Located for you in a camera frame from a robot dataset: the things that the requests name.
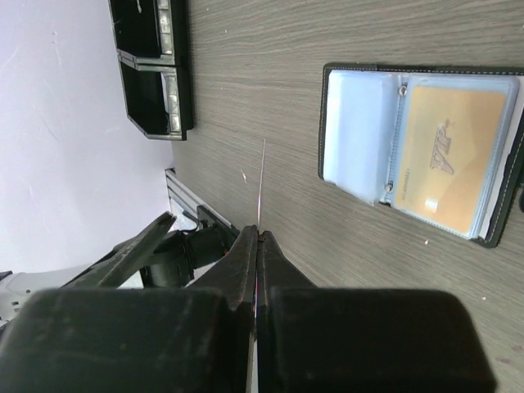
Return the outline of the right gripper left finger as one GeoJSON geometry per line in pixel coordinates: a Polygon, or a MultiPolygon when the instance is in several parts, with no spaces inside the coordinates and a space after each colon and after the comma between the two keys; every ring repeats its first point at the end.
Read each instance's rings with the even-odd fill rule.
{"type": "Polygon", "coordinates": [[[33,295],[1,341],[2,391],[249,391],[257,234],[184,289],[33,295]]]}

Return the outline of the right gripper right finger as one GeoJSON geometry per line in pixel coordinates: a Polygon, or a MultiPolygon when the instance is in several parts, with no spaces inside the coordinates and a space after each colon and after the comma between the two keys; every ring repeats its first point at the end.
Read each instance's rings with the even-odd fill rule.
{"type": "Polygon", "coordinates": [[[257,254],[262,392],[494,392],[468,310],[438,290],[315,286],[274,235],[257,254]]]}

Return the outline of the black leather card holder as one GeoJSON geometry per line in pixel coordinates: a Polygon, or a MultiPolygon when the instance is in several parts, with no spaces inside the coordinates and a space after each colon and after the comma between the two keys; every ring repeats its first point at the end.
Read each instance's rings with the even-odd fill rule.
{"type": "Polygon", "coordinates": [[[494,248],[523,171],[516,67],[328,63],[318,176],[494,248]]]}

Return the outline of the gold VIP card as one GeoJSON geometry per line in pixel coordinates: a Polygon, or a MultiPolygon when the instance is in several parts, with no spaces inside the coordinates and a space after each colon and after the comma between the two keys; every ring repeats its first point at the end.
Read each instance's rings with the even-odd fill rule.
{"type": "Polygon", "coordinates": [[[501,91],[414,87],[392,205],[458,236],[474,237],[507,98],[501,91]]]}

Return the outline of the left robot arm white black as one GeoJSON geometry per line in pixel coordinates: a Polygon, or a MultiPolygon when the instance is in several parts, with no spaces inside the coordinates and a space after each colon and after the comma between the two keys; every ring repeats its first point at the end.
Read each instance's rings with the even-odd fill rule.
{"type": "Polygon", "coordinates": [[[195,279],[196,270],[225,256],[239,234],[204,206],[197,207],[194,229],[173,229],[176,219],[166,211],[93,264],[41,273],[1,272],[1,329],[37,291],[119,288],[135,274],[144,288],[183,288],[195,279]]]}

